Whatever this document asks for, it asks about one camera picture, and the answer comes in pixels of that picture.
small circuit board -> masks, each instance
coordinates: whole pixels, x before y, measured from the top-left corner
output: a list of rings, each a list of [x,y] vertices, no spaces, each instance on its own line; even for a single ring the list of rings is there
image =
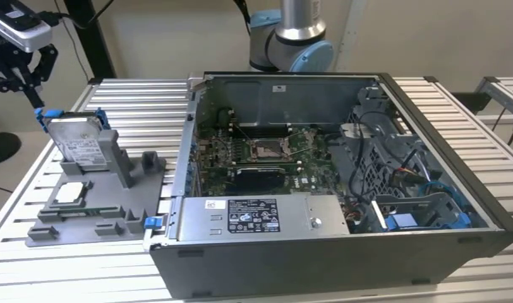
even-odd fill
[[[296,192],[345,195],[318,128],[236,130],[209,130],[198,135],[204,196]]]

blue drive bracket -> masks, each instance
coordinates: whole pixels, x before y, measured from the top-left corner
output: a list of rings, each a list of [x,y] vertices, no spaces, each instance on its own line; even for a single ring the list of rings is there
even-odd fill
[[[48,125],[45,124],[45,120],[43,119],[45,118],[49,118],[49,119],[62,118],[64,115],[66,114],[66,112],[62,109],[50,109],[43,114],[43,109],[37,109],[34,111],[34,114],[37,115],[37,120],[38,120],[38,122],[41,124],[41,127],[42,127],[43,131],[46,133],[49,133]],[[101,107],[94,112],[94,115],[98,117],[98,119],[100,119],[100,121],[102,123],[104,129],[112,129],[112,125],[109,124],[108,113],[105,112],[105,110],[101,109]]]

metal rail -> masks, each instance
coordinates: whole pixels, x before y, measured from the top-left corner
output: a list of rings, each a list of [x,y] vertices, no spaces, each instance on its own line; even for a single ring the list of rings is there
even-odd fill
[[[513,151],[439,83],[396,78],[480,180],[513,215]],[[76,110],[108,110],[132,155],[157,150],[176,168],[188,106],[186,81],[105,80],[89,86]],[[29,228],[61,176],[50,143],[0,212],[0,301],[81,302],[172,300],[142,241],[35,247]],[[165,176],[160,213],[170,209],[173,171]],[[444,283],[424,287],[261,297],[226,302],[497,302],[513,301],[513,245],[476,259]]]
[[[513,113],[513,77],[487,77],[476,91],[488,93]]]

blue latch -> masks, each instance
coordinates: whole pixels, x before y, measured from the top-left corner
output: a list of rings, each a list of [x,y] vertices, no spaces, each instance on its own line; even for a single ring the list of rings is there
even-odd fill
[[[96,115],[98,116],[100,121],[102,121],[104,129],[112,129],[112,125],[109,124],[109,119],[108,119],[108,113],[105,112],[105,110],[102,110],[101,107],[96,111]]]
[[[52,118],[52,119],[60,118],[62,116],[64,116],[64,110],[61,110],[61,109],[50,109],[45,113],[45,117]]]
[[[37,114],[37,120],[41,124],[41,128],[43,128],[43,131],[49,133],[48,126],[45,125],[45,122],[43,122],[43,109],[35,109],[34,113]]]
[[[145,220],[145,229],[161,229],[164,226],[162,217],[148,217]]]

sticker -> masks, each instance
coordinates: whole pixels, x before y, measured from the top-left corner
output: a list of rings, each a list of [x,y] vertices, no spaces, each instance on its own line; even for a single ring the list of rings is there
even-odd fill
[[[274,93],[285,93],[286,91],[288,91],[286,85],[274,85],[272,87],[272,92],[274,92]]]
[[[276,199],[229,200],[229,232],[280,232]]]
[[[226,200],[206,200],[208,210],[224,210],[226,208]]]
[[[97,140],[77,139],[62,143],[64,154],[69,161],[80,165],[106,164],[106,159]]]

